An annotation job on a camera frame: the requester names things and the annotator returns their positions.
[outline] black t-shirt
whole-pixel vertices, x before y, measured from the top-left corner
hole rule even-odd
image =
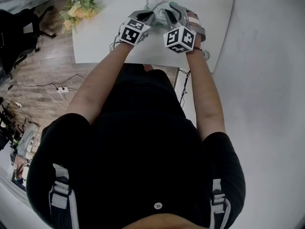
[[[226,228],[244,204],[244,176],[229,137],[214,133],[202,142],[173,93],[149,83],[114,87],[92,126],[66,114],[43,131],[27,194],[49,225],[53,163],[69,171],[80,228],[121,229],[157,213],[209,227],[216,178],[231,202]]]

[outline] white cable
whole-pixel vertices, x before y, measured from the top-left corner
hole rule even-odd
[[[62,97],[61,92],[59,92],[59,94],[61,95],[61,98],[62,98],[64,101],[66,101],[66,102],[67,102],[68,106],[70,106],[69,102],[68,102],[66,99],[64,99],[64,98]]]
[[[24,98],[26,98],[26,99],[30,99],[30,98],[39,99],[41,96],[44,96],[44,95],[45,95],[45,96],[51,97],[51,98],[54,99],[55,102],[57,102],[61,107],[67,109],[65,106],[62,106],[54,97],[52,97],[52,96],[49,95],[49,94],[41,94],[39,97],[32,97],[32,96],[27,97],[27,96],[26,96],[26,93],[24,92],[24,90],[21,90],[21,96],[19,96],[19,98],[18,98],[18,103],[20,103],[19,99],[20,99],[21,97],[24,97]]]

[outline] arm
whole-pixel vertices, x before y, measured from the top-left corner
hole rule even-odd
[[[120,43],[87,76],[66,113],[85,117],[90,124],[99,116],[116,78],[133,46]]]
[[[201,35],[196,35],[194,46],[201,47]],[[215,132],[225,133],[220,98],[203,53],[200,50],[193,50],[186,53],[186,58],[192,74],[197,128],[202,140]]]

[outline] chair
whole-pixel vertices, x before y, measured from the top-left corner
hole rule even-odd
[[[33,50],[39,50],[36,44],[40,35],[51,39],[56,37],[56,34],[49,35],[39,27],[42,18],[53,8],[48,7],[40,17],[34,14],[35,8],[24,9],[16,14],[0,10],[0,78],[9,75],[12,79],[12,69],[25,60]],[[30,23],[33,25],[33,32],[24,33],[23,28]]]

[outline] hand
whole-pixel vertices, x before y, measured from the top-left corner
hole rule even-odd
[[[187,16],[198,19],[198,17],[195,14],[193,14],[192,12],[187,12]],[[193,22],[190,22],[190,25],[200,27],[199,24],[196,24]],[[199,33],[196,34],[194,47],[201,48],[201,34],[199,34]]]

